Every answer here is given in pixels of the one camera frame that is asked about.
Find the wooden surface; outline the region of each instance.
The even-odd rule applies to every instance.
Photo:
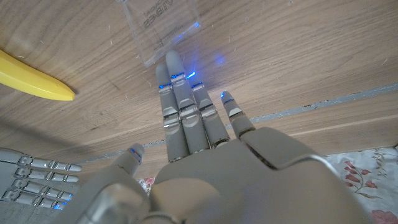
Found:
[[[252,118],[398,82],[397,1],[195,1],[202,30],[175,49],[202,77],[228,124],[227,89]],[[73,102],[0,86],[0,143],[65,162],[164,139],[154,76],[115,1],[0,2],[0,49],[58,78]],[[322,154],[398,141],[398,94],[256,124]],[[156,175],[165,146],[138,177]],[[112,159],[85,164],[88,175]]]

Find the silver joint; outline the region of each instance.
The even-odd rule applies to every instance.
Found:
[[[18,161],[19,165],[27,165],[30,164],[33,161],[33,158],[29,155],[22,155],[21,158]]]
[[[159,89],[159,93],[165,93],[165,92],[171,91],[171,90],[173,90],[172,85],[164,85],[163,88]]]
[[[180,119],[188,119],[198,115],[198,108],[196,105],[188,106],[180,111]]]
[[[200,89],[202,89],[204,87],[205,87],[205,85],[203,83],[198,83],[198,84],[193,86],[192,91],[198,91],[198,90],[200,90]]]
[[[226,144],[227,142],[229,142],[229,140],[230,140],[230,138],[219,139],[216,142],[214,142],[214,144],[211,146],[211,148],[215,149],[218,146],[222,146],[222,145]]]
[[[175,162],[175,161],[179,161],[180,159],[185,158],[185,156],[181,156],[181,157],[177,157],[175,159],[169,160],[169,163]]]
[[[177,126],[181,123],[180,116],[178,113],[172,114],[163,120],[163,126],[164,128],[172,128],[174,126]]]
[[[210,105],[206,107],[205,109],[200,111],[201,117],[202,118],[208,118],[210,116],[213,116],[214,114],[217,114],[217,109],[215,105]]]
[[[185,78],[185,73],[184,72],[176,74],[176,75],[172,75],[172,84],[173,85],[178,83],[178,82],[180,82],[180,81],[185,81],[185,80],[186,80],[186,78]]]

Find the clear acrylic box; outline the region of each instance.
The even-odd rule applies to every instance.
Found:
[[[136,40],[140,57],[149,67],[174,45],[200,30],[192,0],[119,0]]]

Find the floral tablecloth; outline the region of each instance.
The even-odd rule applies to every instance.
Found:
[[[377,224],[398,224],[398,151],[371,149],[325,156]],[[149,194],[155,178],[138,180]]]

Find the robotic hand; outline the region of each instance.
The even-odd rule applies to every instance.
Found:
[[[78,172],[81,167],[34,158],[12,149],[0,148],[0,201],[63,209],[72,194],[31,181],[31,179],[76,182],[77,176],[53,170]]]
[[[230,140],[178,53],[156,68],[169,164],[149,198],[132,179],[135,144],[91,179],[54,223],[371,223],[333,168],[306,145],[256,129],[227,92]]]

